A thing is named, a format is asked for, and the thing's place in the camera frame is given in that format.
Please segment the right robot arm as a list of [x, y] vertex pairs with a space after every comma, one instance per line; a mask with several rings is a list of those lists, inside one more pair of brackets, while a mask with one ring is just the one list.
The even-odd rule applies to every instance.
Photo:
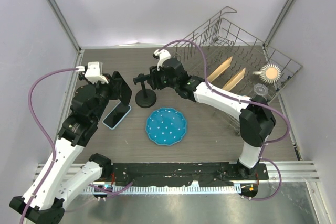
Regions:
[[251, 102], [267, 105], [261, 96], [248, 98], [220, 90], [198, 76], [189, 75], [181, 62], [172, 58], [161, 67], [149, 68], [148, 84], [153, 90], [172, 88], [183, 99], [212, 106], [239, 121], [240, 136], [244, 140], [242, 153], [237, 161], [237, 173], [242, 179], [250, 179], [256, 173], [263, 144], [276, 125], [273, 113]]

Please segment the black phone stand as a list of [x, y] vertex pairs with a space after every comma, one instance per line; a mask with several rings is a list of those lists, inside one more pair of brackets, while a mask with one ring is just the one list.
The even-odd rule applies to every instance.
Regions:
[[144, 75], [142, 73], [133, 78], [134, 84], [139, 83], [141, 85], [141, 90], [135, 95], [135, 102], [139, 107], [145, 109], [154, 106], [157, 100], [155, 92], [145, 87], [145, 82], [148, 81], [149, 78], [149, 75]]

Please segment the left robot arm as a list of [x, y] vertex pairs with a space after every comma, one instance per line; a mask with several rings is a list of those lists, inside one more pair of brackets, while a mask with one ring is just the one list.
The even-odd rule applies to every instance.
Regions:
[[101, 74], [98, 81], [79, 79], [86, 85], [77, 89], [71, 102], [71, 113], [64, 120], [56, 141], [50, 141], [52, 153], [37, 179], [22, 196], [13, 197], [9, 206], [33, 223], [59, 223], [71, 202], [95, 180], [107, 181], [112, 161], [98, 153], [90, 156], [84, 167], [67, 181], [64, 177], [75, 159], [98, 129], [98, 123], [109, 101], [129, 105], [132, 91], [119, 72]]

